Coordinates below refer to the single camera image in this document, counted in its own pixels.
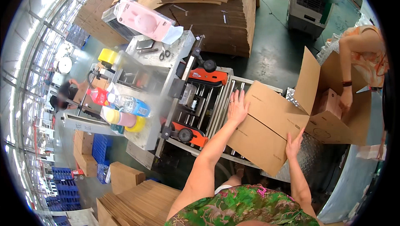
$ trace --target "person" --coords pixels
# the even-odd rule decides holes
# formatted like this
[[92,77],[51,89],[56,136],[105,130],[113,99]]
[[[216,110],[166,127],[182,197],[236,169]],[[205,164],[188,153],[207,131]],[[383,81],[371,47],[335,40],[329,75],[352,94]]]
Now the person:
[[343,112],[348,112],[353,103],[351,65],[370,87],[383,87],[389,63],[380,30],[373,25],[348,28],[339,39],[339,56],[343,77],[339,106]]
[[287,135],[286,155],[292,197],[260,184],[242,185],[243,169],[238,169],[235,175],[214,190],[215,165],[227,141],[245,119],[250,105],[244,104],[244,91],[240,99],[238,96],[238,90],[231,94],[226,124],[208,141],[194,161],[185,187],[173,203],[165,225],[317,226],[319,222],[311,206],[311,192],[297,162],[304,128],[294,140],[290,134]]
[[[78,83],[75,79],[70,79],[67,82],[63,83],[57,90],[57,96],[50,97],[50,105],[56,110],[56,112],[60,110],[66,109],[77,109],[77,105],[68,103],[66,100],[73,100],[75,95],[77,94],[79,89],[84,89],[87,85],[85,83]],[[88,110],[82,110],[83,113],[86,113],[94,118],[102,119],[99,114],[94,112],[90,112]]]

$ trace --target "bracelet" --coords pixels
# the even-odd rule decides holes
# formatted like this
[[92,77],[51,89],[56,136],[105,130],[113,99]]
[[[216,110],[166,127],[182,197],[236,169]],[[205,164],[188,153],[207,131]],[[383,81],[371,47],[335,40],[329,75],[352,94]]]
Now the bracelet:
[[343,87],[348,87],[348,86],[351,86],[353,84],[353,81],[342,81],[342,85],[343,85]]

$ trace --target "plastic bottle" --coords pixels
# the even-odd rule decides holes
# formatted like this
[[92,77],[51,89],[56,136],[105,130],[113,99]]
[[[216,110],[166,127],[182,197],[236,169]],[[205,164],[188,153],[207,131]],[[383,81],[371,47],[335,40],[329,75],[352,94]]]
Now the plastic bottle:
[[130,113],[119,112],[115,109],[109,109],[106,113],[106,119],[109,123],[133,127],[136,124],[136,116]]
[[109,103],[107,101],[107,95],[110,94],[108,91],[102,88],[94,88],[94,89],[88,89],[86,92],[87,95],[90,95],[90,97],[93,100],[93,103],[97,103],[102,106],[109,106]]
[[150,107],[143,101],[134,98],[130,95],[115,95],[109,93],[107,100],[111,104],[120,109],[121,112],[131,113],[141,117],[148,117],[150,115]]
[[125,126],[125,130],[129,132],[140,132],[146,124],[145,118],[130,113],[119,112],[115,109],[107,111],[106,119],[109,123]]

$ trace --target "green floor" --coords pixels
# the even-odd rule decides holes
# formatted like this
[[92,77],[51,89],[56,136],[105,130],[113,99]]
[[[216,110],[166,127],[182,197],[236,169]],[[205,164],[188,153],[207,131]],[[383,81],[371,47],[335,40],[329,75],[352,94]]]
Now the green floor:
[[[256,12],[256,28],[254,32],[253,48],[250,58],[240,58],[229,55],[204,53],[203,58],[210,57],[216,60],[219,66],[234,69],[234,74],[251,80],[258,80],[262,83],[286,88],[295,86],[300,72],[304,46],[316,55],[323,45],[323,39],[330,38],[333,33],[340,34],[347,27],[354,26],[359,18],[358,11],[349,1],[336,4],[333,13],[323,31],[322,36],[313,41],[307,34],[291,31],[287,29],[286,14],[288,0],[261,0],[261,6]],[[104,48],[96,39],[90,38],[79,54],[70,73],[72,78],[83,81],[90,68],[91,63],[97,62],[97,57]],[[70,129],[65,129],[57,114],[56,134],[61,140],[62,146],[55,147],[58,159],[57,167],[75,168],[73,157],[73,133]],[[195,157],[182,150],[177,152],[180,156],[176,169],[166,170],[160,173],[149,171],[140,163],[126,153],[127,140],[122,137],[115,137],[111,148],[110,161],[119,161],[135,169],[146,173],[148,178],[156,178],[166,185],[182,189],[191,171]],[[221,159],[220,163],[229,172],[230,164],[227,160]],[[220,185],[227,179],[226,174],[216,168],[215,185]],[[111,190],[110,184],[101,184],[96,178],[86,178],[77,182],[84,208],[96,208],[96,197],[102,196]]]

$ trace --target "pink box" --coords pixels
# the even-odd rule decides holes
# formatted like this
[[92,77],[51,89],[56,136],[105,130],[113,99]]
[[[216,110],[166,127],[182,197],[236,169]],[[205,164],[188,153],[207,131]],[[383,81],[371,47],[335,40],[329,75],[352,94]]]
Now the pink box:
[[318,113],[324,112],[326,110],[330,111],[332,114],[337,116],[337,118],[342,118],[342,109],[339,107],[340,96],[336,94],[332,89],[328,89],[322,94],[320,107]]
[[116,16],[118,22],[156,41],[162,41],[172,25],[169,18],[131,0],[120,1]]

